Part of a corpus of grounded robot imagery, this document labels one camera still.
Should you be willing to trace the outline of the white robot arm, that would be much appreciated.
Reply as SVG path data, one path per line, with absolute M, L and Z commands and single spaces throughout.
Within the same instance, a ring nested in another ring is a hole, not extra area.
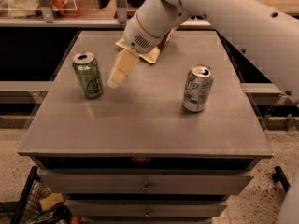
M 112 66 L 109 87 L 119 87 L 141 54 L 151 52 L 192 15 L 204 16 L 282 93 L 298 102 L 299 21 L 255 0 L 146 0 L 126 24 L 127 48 Z

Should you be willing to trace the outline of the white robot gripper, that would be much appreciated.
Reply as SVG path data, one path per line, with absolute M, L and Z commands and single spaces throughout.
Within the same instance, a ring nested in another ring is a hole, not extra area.
M 137 66 L 138 53 L 151 52 L 165 35 L 189 17 L 190 13 L 187 10 L 175 7 L 165 0 L 146 0 L 126 24 L 123 39 L 132 49 L 123 49 L 119 52 L 107 85 L 117 89 Z

